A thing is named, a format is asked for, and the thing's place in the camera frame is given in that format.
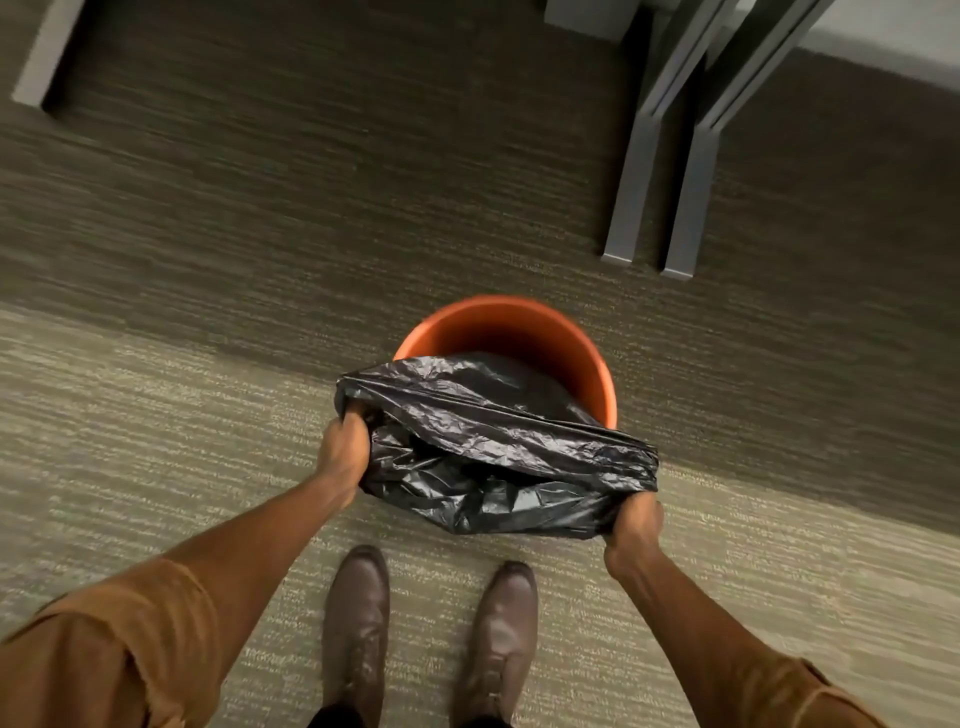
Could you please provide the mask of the person's left hand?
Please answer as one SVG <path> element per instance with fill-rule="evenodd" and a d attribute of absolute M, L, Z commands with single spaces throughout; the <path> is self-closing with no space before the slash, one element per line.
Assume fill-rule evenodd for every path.
<path fill-rule="evenodd" d="M 340 416 L 323 432 L 317 467 L 311 480 L 333 513 L 348 507 L 360 490 L 371 459 L 371 435 L 353 435 L 341 429 Z"/>

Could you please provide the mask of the person's right hand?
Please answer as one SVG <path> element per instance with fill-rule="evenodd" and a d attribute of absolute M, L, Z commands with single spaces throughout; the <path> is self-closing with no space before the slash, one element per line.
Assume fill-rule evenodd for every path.
<path fill-rule="evenodd" d="M 664 507 L 652 491 L 636 493 L 619 509 L 606 536 L 604 561 L 609 575 L 621 585 L 636 580 L 662 554 L 660 536 Z"/>

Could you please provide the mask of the black plastic trash bag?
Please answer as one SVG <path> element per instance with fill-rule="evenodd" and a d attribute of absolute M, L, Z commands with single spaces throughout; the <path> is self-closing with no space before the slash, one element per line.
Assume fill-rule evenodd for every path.
<path fill-rule="evenodd" d="M 601 424 L 557 380 L 473 352 L 342 374 L 338 414 L 364 407 L 368 495 L 457 536 L 590 540 L 633 495 L 656 493 L 660 459 Z"/>

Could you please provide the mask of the person's left forearm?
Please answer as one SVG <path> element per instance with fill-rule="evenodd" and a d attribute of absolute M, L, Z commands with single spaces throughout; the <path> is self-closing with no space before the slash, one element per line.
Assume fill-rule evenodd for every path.
<path fill-rule="evenodd" d="M 319 470 L 165 553 L 196 578 L 210 599 L 221 680 L 292 565 L 323 525 L 354 500 L 359 478 L 358 472 L 345 469 Z"/>

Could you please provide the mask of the person's right forearm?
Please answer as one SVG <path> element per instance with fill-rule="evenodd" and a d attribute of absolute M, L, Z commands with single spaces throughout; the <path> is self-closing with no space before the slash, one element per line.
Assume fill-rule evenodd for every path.
<path fill-rule="evenodd" d="M 761 641 L 655 544 L 610 539 L 606 566 L 650 628 L 700 728 L 797 728 L 822 687 Z"/>

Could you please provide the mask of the orange round waste bin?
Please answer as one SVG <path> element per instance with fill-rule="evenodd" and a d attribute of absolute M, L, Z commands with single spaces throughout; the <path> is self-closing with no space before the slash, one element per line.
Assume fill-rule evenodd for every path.
<path fill-rule="evenodd" d="M 558 383 L 603 426 L 618 426 L 611 371 L 594 341 L 566 315 L 529 297 L 477 295 L 423 319 L 393 358 L 490 353 L 512 358 Z"/>

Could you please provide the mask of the brown leather right shoe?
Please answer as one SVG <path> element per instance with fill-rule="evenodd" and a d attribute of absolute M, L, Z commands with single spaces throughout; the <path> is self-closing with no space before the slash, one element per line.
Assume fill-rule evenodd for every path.
<path fill-rule="evenodd" d="M 512 728 L 537 652 L 539 595 L 522 562 L 498 567 L 479 601 L 453 690 L 450 728 Z"/>

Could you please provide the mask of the brown leather shoe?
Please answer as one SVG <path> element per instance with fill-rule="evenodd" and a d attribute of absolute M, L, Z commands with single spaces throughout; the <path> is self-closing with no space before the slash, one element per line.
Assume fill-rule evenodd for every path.
<path fill-rule="evenodd" d="M 386 689 L 390 584 L 369 544 L 346 554 L 328 589 L 320 639 L 322 706 L 310 728 L 378 728 Z"/>
<path fill-rule="evenodd" d="M 450 728 L 512 728 L 537 652 L 539 595 L 522 562 L 498 567 L 479 601 L 453 690 Z"/>

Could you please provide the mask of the brown leather left shoe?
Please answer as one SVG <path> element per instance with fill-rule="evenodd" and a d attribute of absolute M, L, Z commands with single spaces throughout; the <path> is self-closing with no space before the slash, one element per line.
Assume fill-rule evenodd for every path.
<path fill-rule="evenodd" d="M 386 689 L 390 584 L 369 544 L 346 554 L 328 589 L 320 639 L 322 706 L 310 728 L 378 728 Z"/>

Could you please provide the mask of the brown right sleeve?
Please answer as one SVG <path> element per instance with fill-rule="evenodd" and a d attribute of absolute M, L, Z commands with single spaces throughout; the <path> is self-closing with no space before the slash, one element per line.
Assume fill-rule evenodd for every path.
<path fill-rule="evenodd" d="M 811 662 L 797 658 L 775 665 L 754 717 L 754 728 L 890 728 Z"/>

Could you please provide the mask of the brown sleeve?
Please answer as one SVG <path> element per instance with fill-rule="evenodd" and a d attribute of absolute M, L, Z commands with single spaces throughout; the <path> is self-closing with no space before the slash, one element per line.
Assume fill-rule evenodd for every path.
<path fill-rule="evenodd" d="M 754 728 L 890 728 L 811 662 L 797 658 L 775 665 L 754 717 Z"/>
<path fill-rule="evenodd" d="M 153 559 L 54 599 L 0 639 L 0 728 L 205 728 L 222 667 L 206 588 Z"/>

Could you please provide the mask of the brown left sleeve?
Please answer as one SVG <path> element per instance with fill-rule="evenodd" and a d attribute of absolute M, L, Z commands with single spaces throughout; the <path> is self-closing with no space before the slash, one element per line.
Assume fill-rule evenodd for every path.
<path fill-rule="evenodd" d="M 153 559 L 54 599 L 0 639 L 0 728 L 205 728 L 222 667 L 206 588 Z"/>

